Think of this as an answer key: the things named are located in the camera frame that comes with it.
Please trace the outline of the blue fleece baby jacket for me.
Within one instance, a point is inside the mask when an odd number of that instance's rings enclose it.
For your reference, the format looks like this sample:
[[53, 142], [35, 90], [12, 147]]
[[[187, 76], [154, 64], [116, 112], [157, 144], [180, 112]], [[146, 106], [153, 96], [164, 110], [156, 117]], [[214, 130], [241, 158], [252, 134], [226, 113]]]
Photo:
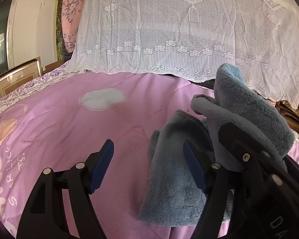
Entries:
[[139, 211], [145, 223], [181, 227], [196, 225], [206, 202], [183, 154], [189, 140], [198, 152], [227, 170], [241, 171], [238, 160], [218, 140], [223, 124], [233, 123], [261, 144], [280, 166], [294, 142], [294, 134], [278, 111], [250, 90], [241, 71], [230, 64], [216, 73], [214, 96], [197, 94], [190, 115], [178, 110], [159, 131], [149, 148], [149, 182]]

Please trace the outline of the woven straw mat stack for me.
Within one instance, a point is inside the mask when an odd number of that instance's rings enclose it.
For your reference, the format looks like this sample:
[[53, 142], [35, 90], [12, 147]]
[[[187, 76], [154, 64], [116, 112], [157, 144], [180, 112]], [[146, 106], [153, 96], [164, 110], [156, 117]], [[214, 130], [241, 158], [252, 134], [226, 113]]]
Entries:
[[280, 115], [286, 120], [288, 126], [299, 133], [299, 116], [288, 108], [281, 101], [276, 103], [275, 108]]

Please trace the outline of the pink printed bed sheet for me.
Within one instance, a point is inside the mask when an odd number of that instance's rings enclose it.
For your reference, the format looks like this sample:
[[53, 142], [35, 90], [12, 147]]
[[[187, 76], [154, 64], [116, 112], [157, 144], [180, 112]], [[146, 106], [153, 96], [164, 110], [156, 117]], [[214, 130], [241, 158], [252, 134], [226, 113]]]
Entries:
[[[214, 96], [181, 78], [86, 72], [22, 99], [0, 113], [0, 238], [17, 238], [30, 193], [45, 168], [68, 170], [114, 143], [107, 172], [90, 200], [106, 238], [192, 238], [197, 226], [139, 219], [149, 182], [149, 146], [176, 111], [194, 114], [192, 98]], [[217, 238], [225, 238], [235, 189], [228, 191]]]

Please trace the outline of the white lace cover cloth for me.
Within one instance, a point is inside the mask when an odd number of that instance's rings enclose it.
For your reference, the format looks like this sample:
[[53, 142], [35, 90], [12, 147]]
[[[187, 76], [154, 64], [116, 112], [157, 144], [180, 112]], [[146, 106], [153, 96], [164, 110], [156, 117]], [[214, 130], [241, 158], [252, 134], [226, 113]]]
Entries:
[[221, 64], [299, 109], [295, 0], [85, 0], [66, 70], [172, 74], [202, 83]]

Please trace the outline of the dark green patterned cushion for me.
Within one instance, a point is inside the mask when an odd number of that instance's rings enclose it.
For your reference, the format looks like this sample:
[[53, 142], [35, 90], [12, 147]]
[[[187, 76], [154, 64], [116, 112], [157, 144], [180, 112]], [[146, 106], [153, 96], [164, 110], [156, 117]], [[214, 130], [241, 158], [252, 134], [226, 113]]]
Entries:
[[57, 59], [63, 60], [65, 54], [67, 53], [63, 38], [62, 32], [62, 23], [61, 23], [61, 9], [62, 9], [62, 0], [57, 0], [57, 13], [56, 13], [56, 45], [57, 45]]

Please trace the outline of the pink floral pillow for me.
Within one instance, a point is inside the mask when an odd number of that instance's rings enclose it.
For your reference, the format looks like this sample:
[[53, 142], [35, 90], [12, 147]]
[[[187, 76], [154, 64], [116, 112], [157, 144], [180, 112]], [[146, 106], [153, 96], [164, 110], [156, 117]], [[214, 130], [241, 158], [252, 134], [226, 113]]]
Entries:
[[84, 0], [62, 0], [61, 26], [65, 49], [74, 51]]

